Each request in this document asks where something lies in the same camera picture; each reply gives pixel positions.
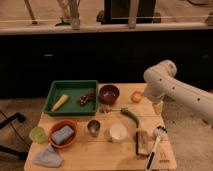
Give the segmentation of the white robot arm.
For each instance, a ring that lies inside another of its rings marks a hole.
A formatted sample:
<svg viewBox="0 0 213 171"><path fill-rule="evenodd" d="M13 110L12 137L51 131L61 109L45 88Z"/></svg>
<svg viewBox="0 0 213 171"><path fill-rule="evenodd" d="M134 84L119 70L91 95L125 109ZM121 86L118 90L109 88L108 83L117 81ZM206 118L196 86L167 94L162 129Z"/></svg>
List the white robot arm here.
<svg viewBox="0 0 213 171"><path fill-rule="evenodd" d="M171 60L163 60L143 73L147 83L144 96L160 102L165 95L196 111L213 125L213 94L175 79L177 67Z"/></svg>

